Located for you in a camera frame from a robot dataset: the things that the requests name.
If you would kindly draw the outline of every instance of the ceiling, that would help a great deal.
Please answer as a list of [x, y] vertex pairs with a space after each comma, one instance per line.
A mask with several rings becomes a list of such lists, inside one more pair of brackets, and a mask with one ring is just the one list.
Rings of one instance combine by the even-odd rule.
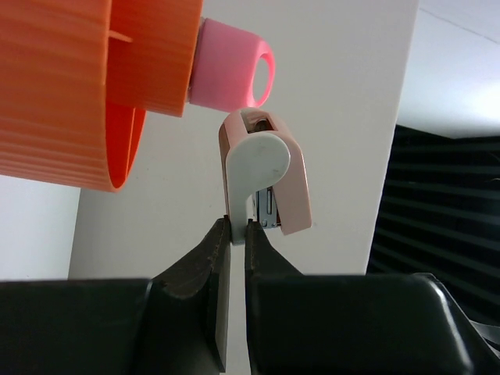
[[499, 0], [420, 0], [398, 124], [500, 135]]

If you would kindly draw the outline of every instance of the ribbed orange plastic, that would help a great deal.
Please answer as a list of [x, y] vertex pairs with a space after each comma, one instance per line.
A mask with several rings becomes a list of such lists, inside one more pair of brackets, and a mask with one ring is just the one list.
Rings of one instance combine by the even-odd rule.
[[108, 100], [181, 116], [195, 56], [202, 0], [112, 2]]
[[[170, 20], [162, 19], [161, 14], [169, 15], [170, 10], [176, 16], [185, 13], [175, 10], [177, 3], [189, 10], [186, 14], [192, 21], [191, 28], [177, 28], [181, 34], [186, 33], [185, 44], [179, 47], [179, 55], [173, 51], [175, 45], [170, 47], [176, 57], [163, 71], [176, 78], [168, 80], [170, 86], [160, 87], [157, 83], [165, 81], [144, 71], [151, 65], [134, 59], [146, 56], [155, 60], [157, 44], [152, 33], [163, 32], [165, 28], [158, 23]], [[141, 7], [148, 11], [136, 12]], [[0, 173], [105, 191], [120, 189], [138, 149], [145, 110], [163, 108], [164, 98], [168, 100], [162, 112], [180, 114], [182, 110], [177, 98], [183, 90], [185, 98], [188, 89], [199, 23], [194, 14], [201, 12], [201, 7], [202, 0], [114, 0], [113, 9], [119, 10], [115, 20], [111, 17], [111, 0], [2, 0]], [[112, 32], [111, 19], [120, 27]], [[132, 27], [131, 20], [157, 24], [142, 32]], [[178, 19], [170, 22], [183, 23]], [[109, 36], [113, 38], [110, 45]], [[122, 97], [110, 95], [118, 99], [116, 102], [111, 98], [106, 101], [108, 45], [111, 65], [107, 90], [110, 94], [123, 91]], [[134, 53], [128, 54], [130, 45], [134, 45]], [[155, 61], [161, 65], [165, 59]], [[149, 71], [158, 72], [158, 67]], [[136, 87], [134, 95], [127, 92], [132, 87]], [[177, 104], [171, 104], [170, 98]]]

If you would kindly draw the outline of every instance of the pink stapler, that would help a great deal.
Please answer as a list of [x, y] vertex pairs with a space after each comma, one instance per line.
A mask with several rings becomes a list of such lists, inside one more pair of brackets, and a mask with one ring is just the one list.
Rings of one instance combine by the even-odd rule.
[[260, 109], [233, 112], [220, 127], [219, 146], [234, 245], [245, 243], [252, 217], [285, 235], [311, 227], [302, 151], [283, 120]]

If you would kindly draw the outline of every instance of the pink cap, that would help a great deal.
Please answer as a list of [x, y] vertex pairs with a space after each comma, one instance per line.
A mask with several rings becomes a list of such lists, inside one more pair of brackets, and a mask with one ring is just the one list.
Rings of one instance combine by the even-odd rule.
[[[264, 59], [269, 78], [264, 95], [253, 96], [257, 63]], [[191, 104], [233, 112], [260, 107], [269, 97], [274, 79], [274, 56], [259, 36], [214, 20], [205, 20], [191, 75]]]

